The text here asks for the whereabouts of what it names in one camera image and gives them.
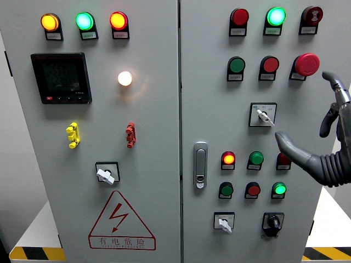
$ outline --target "electrical hazard symbol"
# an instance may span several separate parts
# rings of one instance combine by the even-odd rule
[[[112,192],[89,234],[93,249],[156,250],[156,238],[119,191]]]

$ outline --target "gray metal panel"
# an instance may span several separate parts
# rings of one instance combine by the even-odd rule
[[[318,5],[324,11],[315,36],[299,36],[302,11]],[[262,36],[267,11],[286,10],[279,37]],[[228,37],[229,16],[236,8],[248,10],[246,37]],[[319,138],[321,121],[334,102],[322,70],[335,72],[348,85],[351,55],[348,1],[197,1],[183,0],[182,124],[184,191],[184,262],[300,262],[312,224],[321,186],[296,165],[276,171],[279,149],[274,132],[290,133],[295,142],[315,153],[331,152],[334,135]],[[305,82],[289,81],[294,59],[304,53],[318,55],[321,66]],[[274,82],[258,82],[261,60],[272,55],[280,66]],[[227,63],[233,56],[246,62],[243,82],[227,82]],[[251,102],[278,104],[274,128],[249,128]],[[195,190],[193,145],[208,144],[207,187]],[[234,171],[220,170],[225,151],[236,154]],[[246,170],[249,154],[261,151],[261,171]],[[233,198],[218,199],[219,185],[233,184]],[[244,199],[245,187],[256,181],[257,200]],[[287,186],[285,199],[271,200],[275,182]],[[235,212],[233,234],[213,229],[213,213]],[[278,238],[261,237],[265,212],[285,214]]]
[[[177,1],[1,1],[0,26],[38,164],[68,262],[180,262]],[[113,40],[110,14],[123,11],[131,38]],[[45,40],[40,18],[55,13],[64,41]],[[90,12],[99,39],[81,41],[75,16]],[[91,105],[42,105],[30,54],[84,52]],[[120,88],[117,75],[133,82]],[[69,149],[66,127],[81,143]],[[128,149],[126,128],[137,143]],[[118,161],[121,181],[98,183],[97,161]],[[91,249],[88,235],[119,190],[156,238],[155,251]],[[125,229],[133,229],[128,223]]]

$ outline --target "red clamp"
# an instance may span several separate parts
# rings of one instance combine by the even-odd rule
[[[134,123],[133,122],[129,122],[127,129],[126,129],[126,133],[127,133],[127,147],[133,148],[133,146],[135,145],[135,142],[137,141],[137,136],[135,135],[135,127],[134,127]]]

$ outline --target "digital meter display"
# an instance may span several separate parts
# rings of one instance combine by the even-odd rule
[[[79,91],[79,81],[75,64],[43,63],[47,88],[50,91]]]
[[[92,101],[84,53],[32,54],[43,104],[89,104]]]

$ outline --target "yellow black hazard stripe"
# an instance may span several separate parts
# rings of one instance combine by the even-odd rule
[[[302,260],[351,261],[351,248],[305,248]]]
[[[15,247],[10,253],[13,260],[55,260],[66,261],[62,248]]]

